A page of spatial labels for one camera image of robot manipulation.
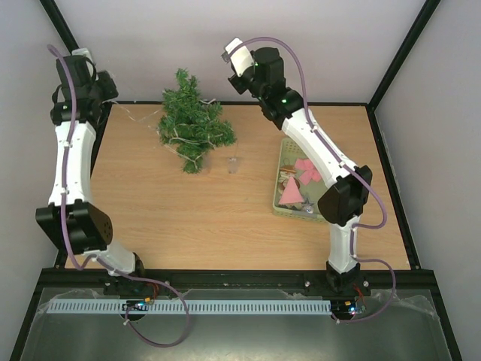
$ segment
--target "wooden tabletop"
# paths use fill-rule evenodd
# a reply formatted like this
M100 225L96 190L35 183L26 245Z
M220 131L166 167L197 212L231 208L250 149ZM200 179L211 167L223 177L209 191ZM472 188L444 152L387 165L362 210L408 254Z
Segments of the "wooden tabletop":
M365 108L311 109L349 158L369 165L373 188L386 203L387 225L358 231L358 256L409 269ZM110 216L114 237L137 253L146 268L325 269L328 224L272 214L285 135L262 116L259 106L224 106L223 117L238 138L237 150L212 151L210 166L201 174L184 174L182 160L159 143L156 124L161 115L160 105L114 105L92 175L95 206ZM228 158L236 152L239 167L229 174ZM380 219L370 196L362 222ZM369 263L362 268L384 266Z

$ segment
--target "small green tree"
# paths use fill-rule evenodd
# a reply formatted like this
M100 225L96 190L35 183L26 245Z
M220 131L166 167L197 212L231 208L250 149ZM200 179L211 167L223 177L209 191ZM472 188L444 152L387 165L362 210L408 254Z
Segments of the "small green tree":
M185 159L186 173L199 173L209 150L231 145L236 138L232 125L219 118L221 104L201 102L197 78L190 77L186 69L177 70L175 76L179 89L164 91L165 115L158 127L160 141Z

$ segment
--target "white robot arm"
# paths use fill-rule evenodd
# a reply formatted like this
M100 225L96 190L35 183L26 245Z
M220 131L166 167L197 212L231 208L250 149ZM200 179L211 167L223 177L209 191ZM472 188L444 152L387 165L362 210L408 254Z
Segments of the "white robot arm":
M368 183L372 178L371 170L367 166L358 168L347 158L322 130L310 110L309 122L302 97L286 87L283 60L277 49L263 47L249 51L242 44L240 39L234 39L222 55L235 72L229 81L240 94L249 90L259 100L263 114L304 151L328 188L318 206L331 224L331 252L327 267L337 278L331 285L340 290L343 278L351 277L358 270L358 263L352 257L357 228L352 225L359 222L362 207L368 199L367 190L344 166L355 169ZM351 232L354 232L353 253L350 250Z
M140 260L113 239L112 222L94 206L90 191L92 149L101 109L103 102L118 96L118 92L106 71L96 72L88 50L75 50L63 59L74 83L77 112L71 132L72 98L65 71L57 60L62 84L54 93L51 111L57 137L56 176L48 206L37 209L35 218L59 250L65 250L62 228L66 227L73 254L92 260L101 257L110 269L130 274ZM59 90L64 102L57 102ZM65 194L66 224L62 224L60 213Z

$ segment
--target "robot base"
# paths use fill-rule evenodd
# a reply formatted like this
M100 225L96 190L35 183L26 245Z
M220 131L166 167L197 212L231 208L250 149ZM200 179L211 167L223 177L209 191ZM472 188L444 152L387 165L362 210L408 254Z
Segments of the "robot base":
M346 289L351 290L354 284L357 284L360 288L362 287L364 280L361 277L361 265L359 263L345 273L338 273L331 267L329 262L325 264L327 282L336 293L342 293Z

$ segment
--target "purple cable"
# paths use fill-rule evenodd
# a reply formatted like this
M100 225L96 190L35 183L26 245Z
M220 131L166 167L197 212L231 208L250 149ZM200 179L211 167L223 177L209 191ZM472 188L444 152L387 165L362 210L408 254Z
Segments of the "purple cable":
M186 311L186 326L184 327L183 329L183 332L182 332L182 335L180 335L180 337L170 343L170 344L159 344L157 342L154 342L154 341L151 341L149 340L147 337L143 336L135 327L134 325L132 325L132 323L129 321L129 312L134 308L134 306L131 306L129 308L127 308L126 310L126 314L124 315L124 319L126 321L126 325L130 327L130 329L136 334L137 337L139 337L140 340L142 340L143 342L145 342L146 344L150 345L150 346L154 346L154 347L160 347L160 348L167 348L167 347L173 347L173 346L177 346L179 343L181 343L182 341L184 341L187 336L189 335L189 332L190 332L190 325L191 325L191 317L190 317L190 313L189 313L189 306L187 305L186 303L186 300L183 298L182 296L182 293L180 293L179 291L177 291L175 288L173 288L170 284L167 284L165 282L161 282L161 281L158 281L158 280L152 280L150 278L140 278L140 277L135 277L135 276L131 276L131 275L127 275L126 273L124 272L121 272L121 271L118 271L112 267L110 267L107 263L105 263L102 259L98 258L97 259L97 262L99 264L101 264L102 266L104 266L108 271L111 271L111 272L115 272L117 273L118 275L121 275L123 276L124 278L127 278L131 281L138 281L138 282L150 282L150 283L153 283L153 284L158 284L159 286L161 287L165 287L165 288L168 288L170 291L172 291L175 296L177 296L179 298L179 300L182 302L182 305L184 307L184 310Z
M307 122L309 123L310 127L312 129L314 129L314 122L310 119L309 106L307 104L307 88L306 88L306 80L305 80L305 77L304 77L304 71L302 70L301 61L295 55L294 50L292 50L289 45L287 45L286 43L284 43L283 41L281 41L279 39L272 38L272 37L269 37L269 36L261 36L261 37L258 37L258 38L252 38L252 39L244 41L242 44L239 44L234 49L232 49L232 51L230 53L228 53L229 59L232 58L232 55L236 51L241 49L242 47L244 47L246 45L249 45L249 44L252 44L252 43L256 43L258 41L271 41L271 42L274 42L276 44L279 44L281 47L286 49L287 52L294 59L294 62L298 67L299 76L301 77L301 88L302 88L302 99L303 99L304 112L306 114ZM334 148L324 139L322 134L317 129L314 130L314 134L316 134L317 138L322 142L322 144L324 144L324 146L328 149L329 153L336 159L336 161L341 163L342 159L340 158L339 155L337 155ZM377 225L363 224L363 223L354 223L352 225L351 235L350 235L350 243L349 243L349 249L350 249L350 253L351 253L350 256L354 260L356 260L357 262L361 262L361 263L365 263L365 262L382 263L383 265L385 265L389 269L389 271L391 272L391 276L392 276L391 295L389 296L388 301L377 312L373 313L372 315L369 315L369 316L366 316L366 317L363 317L363 318L360 318L360 319L357 319L357 320L338 320L335 317L335 315L332 314L333 318L338 323L357 323L357 322L370 320L370 319L376 317L377 315L379 315L381 312L383 312L391 304L392 300L394 299L395 292L396 292L396 275L395 275L392 267L386 261L383 261L382 259L375 259L375 258L373 258L373 259L359 259L354 254L354 228L356 228L356 227L367 228L367 229L383 228L385 226L386 222L387 222L388 214L387 214L387 211L386 211L386 207L383 203L383 200L377 195L377 193L372 189L372 187L368 184L368 182L366 182L364 179L362 179L362 177L359 174L357 174L353 169L351 169L347 165L344 165L343 168L346 169L350 174L352 174L352 176L355 177L359 182L361 182L361 184L368 190L368 192L370 194L372 194L372 196L376 199L377 203L379 204L379 206L381 208L381 211L383 213L383 219L381 220L381 223L379 223Z
M67 134L67 145L64 148L63 152L63 157L62 157L62 188L66 191L67 190L67 164L68 164L68 152L70 150L69 144L71 143L71 139L74 135L74 130L75 130L75 115L77 113L77 97L75 95L75 87L74 87L74 80L72 79L72 76L70 74L70 71L68 70L67 63L63 59L62 54L53 46L53 45L47 45L47 49L60 61L60 64L63 67L63 71L65 72L65 76L67 77L67 82L68 82L68 88L70 89L70 94L71 94L71 99L72 99L72 116L71 116L71 122L70 122L70 128L68 129L68 134ZM186 310L186 316L187 316L187 321L186 321L186 327L183 330L182 335L174 342L171 344L158 344L154 341L149 340L148 338L142 336L142 334L139 333L139 331L134 328L133 325L128 322L128 325L132 331L136 334L137 337L139 337L140 340L145 342L146 344L149 344L150 346L154 347L172 347L178 345L180 342L184 341L186 337L189 334L190 330L190 314L189 314L189 307L186 304L185 299L182 297L182 294L174 289L172 286L158 281L158 280L152 280L149 278L140 278L140 277L135 277L131 275L127 275L126 273L123 273L121 271L118 271L112 267L110 267L107 263L105 263L102 259L96 258L95 255L90 255L85 260L83 261L82 265L80 265L77 260L75 259L74 252L72 250L71 244L70 244L70 238L68 237L68 228L67 228L67 210L66 210L66 204L67 204L67 193L62 194L62 200L60 203L60 221L62 224L62 234L63 234L63 240L65 243L65 249L67 250L68 258L72 261L74 267L78 271L82 271L85 269L87 263L91 259L96 259L97 262L102 265L104 268L106 268L108 271L115 272L118 275L123 276L124 278L127 278L131 281L139 281L139 282L150 282L153 284L158 284L159 286L166 287L169 290L171 290L182 302L183 307ZM129 312L132 308L128 308L126 311L125 319L126 322L129 320Z

